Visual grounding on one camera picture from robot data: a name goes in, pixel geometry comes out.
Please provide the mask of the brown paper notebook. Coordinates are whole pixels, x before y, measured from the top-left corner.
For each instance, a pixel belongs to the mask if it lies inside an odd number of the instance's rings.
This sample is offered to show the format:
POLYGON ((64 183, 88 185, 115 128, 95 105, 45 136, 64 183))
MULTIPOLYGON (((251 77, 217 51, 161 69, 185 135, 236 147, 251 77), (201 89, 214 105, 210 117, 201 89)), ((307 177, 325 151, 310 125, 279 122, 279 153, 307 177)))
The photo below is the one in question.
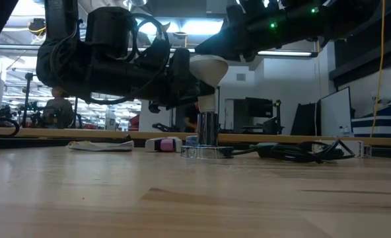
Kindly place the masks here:
POLYGON ((132 151, 133 141, 124 143, 94 143, 91 141, 71 141, 66 148, 77 151, 132 151))

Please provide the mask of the black computer monitor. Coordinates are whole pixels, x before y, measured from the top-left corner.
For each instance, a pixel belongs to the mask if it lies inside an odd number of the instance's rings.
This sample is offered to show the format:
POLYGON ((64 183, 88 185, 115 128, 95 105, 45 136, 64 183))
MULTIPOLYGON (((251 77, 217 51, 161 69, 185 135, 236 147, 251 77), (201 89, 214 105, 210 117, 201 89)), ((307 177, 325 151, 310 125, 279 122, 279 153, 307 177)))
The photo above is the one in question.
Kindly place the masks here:
POLYGON ((250 117, 272 118, 273 101, 269 99, 245 98, 246 113, 250 117))

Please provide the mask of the light wooden desk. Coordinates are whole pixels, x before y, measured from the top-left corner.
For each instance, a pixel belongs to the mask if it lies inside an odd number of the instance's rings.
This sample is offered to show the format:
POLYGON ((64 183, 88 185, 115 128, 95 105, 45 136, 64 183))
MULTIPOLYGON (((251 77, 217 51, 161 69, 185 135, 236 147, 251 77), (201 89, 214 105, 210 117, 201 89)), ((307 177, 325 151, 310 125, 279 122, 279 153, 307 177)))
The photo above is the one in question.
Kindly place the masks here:
MULTIPOLYGON (((153 139, 176 137, 186 139, 189 134, 177 132, 117 132, 108 130, 84 130, 84 129, 41 129, 23 128, 17 134, 22 138, 96 138, 96 139, 123 139, 130 136, 132 139, 153 139)), ((304 141, 332 141, 334 137, 321 136, 279 136, 279 135, 252 135, 252 134, 219 134, 219 143, 301 143, 304 141)), ((341 141, 361 141, 365 145, 378 147, 391 147, 391 138, 352 138, 342 137, 341 141)))

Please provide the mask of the black aluminium table frame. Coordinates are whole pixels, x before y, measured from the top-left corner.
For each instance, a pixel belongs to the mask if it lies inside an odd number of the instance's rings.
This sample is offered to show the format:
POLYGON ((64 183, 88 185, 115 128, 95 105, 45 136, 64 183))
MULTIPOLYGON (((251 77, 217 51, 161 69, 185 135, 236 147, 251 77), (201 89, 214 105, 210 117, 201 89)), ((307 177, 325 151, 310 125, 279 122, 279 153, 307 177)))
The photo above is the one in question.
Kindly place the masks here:
MULTIPOLYGON (((146 139, 132 139, 134 146, 142 148, 146 139)), ((19 149, 28 147, 55 147, 65 146, 71 141, 91 141, 93 143, 123 143, 127 139, 71 139, 71 138, 0 138, 0 149, 19 149)), ((219 145, 231 146, 235 149, 249 149, 251 145, 258 142, 219 142, 219 145)), ((372 145, 374 151, 391 150, 391 145, 372 145)))

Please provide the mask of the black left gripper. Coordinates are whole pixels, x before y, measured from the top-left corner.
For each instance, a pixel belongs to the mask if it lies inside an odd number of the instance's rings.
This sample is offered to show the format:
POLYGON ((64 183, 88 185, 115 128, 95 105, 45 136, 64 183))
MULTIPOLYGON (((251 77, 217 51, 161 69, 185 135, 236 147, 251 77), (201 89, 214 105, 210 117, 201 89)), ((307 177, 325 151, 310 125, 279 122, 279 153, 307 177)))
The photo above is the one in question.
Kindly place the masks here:
POLYGON ((190 73, 190 51, 178 48, 170 56, 164 40, 152 44, 133 63, 109 56, 105 46, 86 43, 83 60, 88 64, 83 76, 83 100, 87 102, 112 104, 90 97, 102 93, 121 96, 117 103, 143 99, 172 108, 215 93, 213 86, 196 81, 190 73))

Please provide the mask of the red background bin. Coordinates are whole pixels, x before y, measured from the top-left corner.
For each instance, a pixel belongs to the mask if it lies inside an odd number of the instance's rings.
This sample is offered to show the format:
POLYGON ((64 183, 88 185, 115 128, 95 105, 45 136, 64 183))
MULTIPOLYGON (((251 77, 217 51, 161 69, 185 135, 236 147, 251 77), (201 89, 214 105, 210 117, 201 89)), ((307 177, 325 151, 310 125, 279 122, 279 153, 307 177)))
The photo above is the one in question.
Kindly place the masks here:
POLYGON ((134 116, 129 119, 129 124, 128 124, 128 130, 129 131, 139 131, 139 119, 140 115, 134 116))

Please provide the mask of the pink white stapler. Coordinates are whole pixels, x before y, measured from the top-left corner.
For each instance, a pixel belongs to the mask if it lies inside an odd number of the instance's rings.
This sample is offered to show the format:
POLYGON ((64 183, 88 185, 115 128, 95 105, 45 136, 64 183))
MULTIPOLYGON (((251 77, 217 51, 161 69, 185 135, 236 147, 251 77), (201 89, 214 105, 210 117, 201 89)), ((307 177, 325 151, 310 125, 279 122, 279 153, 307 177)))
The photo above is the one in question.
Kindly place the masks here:
POLYGON ((153 138, 145 142, 145 150, 149 152, 181 152, 182 140, 177 137, 153 138))

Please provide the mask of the blue white striped box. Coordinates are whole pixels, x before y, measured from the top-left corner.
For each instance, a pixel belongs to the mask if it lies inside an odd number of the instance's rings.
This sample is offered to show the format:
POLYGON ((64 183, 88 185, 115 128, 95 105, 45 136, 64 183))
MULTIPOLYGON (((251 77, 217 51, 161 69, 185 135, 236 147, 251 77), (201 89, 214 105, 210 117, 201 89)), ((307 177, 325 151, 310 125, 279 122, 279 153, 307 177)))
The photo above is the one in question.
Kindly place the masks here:
POLYGON ((351 109, 351 127, 355 137, 391 138, 391 95, 351 109))

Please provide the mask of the white board panel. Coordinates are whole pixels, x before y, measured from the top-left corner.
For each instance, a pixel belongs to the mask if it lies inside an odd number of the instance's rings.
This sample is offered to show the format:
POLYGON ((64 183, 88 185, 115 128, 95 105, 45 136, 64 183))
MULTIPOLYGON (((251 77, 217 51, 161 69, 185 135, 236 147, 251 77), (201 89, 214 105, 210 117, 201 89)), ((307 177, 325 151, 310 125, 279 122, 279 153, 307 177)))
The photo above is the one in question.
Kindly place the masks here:
POLYGON ((351 95, 346 87, 320 100, 320 129, 322 136, 339 136, 339 127, 348 126, 351 130, 351 95))

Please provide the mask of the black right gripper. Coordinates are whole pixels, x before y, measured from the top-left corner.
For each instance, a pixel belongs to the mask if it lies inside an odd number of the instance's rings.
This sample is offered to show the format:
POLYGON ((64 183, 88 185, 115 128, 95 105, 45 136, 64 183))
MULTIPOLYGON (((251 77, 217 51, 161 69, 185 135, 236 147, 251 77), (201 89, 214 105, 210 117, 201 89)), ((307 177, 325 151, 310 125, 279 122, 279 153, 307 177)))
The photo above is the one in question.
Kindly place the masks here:
POLYGON ((268 18, 279 12, 279 3, 229 3, 227 31, 220 31, 195 47, 199 55, 219 56, 225 60, 253 61, 260 38, 277 26, 268 18))

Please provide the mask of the person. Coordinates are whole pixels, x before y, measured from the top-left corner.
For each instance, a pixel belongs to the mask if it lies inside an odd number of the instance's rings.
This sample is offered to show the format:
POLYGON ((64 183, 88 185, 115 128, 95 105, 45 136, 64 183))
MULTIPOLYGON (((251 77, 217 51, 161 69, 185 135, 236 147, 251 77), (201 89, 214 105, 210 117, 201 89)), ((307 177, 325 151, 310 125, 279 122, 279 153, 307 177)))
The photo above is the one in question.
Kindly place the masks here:
POLYGON ((47 128, 68 128, 74 119, 73 105, 67 100, 67 94, 60 87, 52 88, 52 97, 43 110, 45 126, 47 128))
POLYGON ((186 126, 184 131, 186 133, 197 132, 198 114, 199 104, 197 102, 186 107, 184 115, 184 123, 186 126))

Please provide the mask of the black background frame stand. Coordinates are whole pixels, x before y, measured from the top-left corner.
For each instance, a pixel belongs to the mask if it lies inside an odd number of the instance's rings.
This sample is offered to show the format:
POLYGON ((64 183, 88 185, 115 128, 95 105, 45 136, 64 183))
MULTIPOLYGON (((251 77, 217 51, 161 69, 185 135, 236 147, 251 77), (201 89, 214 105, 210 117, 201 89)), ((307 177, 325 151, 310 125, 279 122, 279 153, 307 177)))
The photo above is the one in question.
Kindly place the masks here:
MULTIPOLYGON (((25 93, 25 100, 24 105, 20 108, 20 110, 23 112, 20 125, 23 128, 47 128, 45 126, 44 117, 43 117, 43 110, 45 109, 45 106, 38 106, 38 103, 36 101, 30 102, 30 86, 31 81, 35 74, 33 73, 26 73, 25 79, 26 79, 26 87, 23 90, 25 93)), ((81 115, 77 113, 77 103, 78 98, 75 98, 75 105, 74 105, 74 119, 71 125, 68 128, 83 128, 82 118, 81 115)))

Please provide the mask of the chrome lamp socket base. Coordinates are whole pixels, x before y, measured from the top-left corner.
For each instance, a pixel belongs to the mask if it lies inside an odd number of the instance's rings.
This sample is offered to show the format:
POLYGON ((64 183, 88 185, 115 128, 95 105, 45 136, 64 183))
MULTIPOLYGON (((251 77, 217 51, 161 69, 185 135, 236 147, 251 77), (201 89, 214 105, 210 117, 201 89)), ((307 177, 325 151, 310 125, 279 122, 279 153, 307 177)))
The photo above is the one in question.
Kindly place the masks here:
POLYGON ((201 112, 198 115, 197 147, 181 148, 181 156, 192 159, 231 159, 232 147, 219 146, 218 115, 214 112, 201 112))

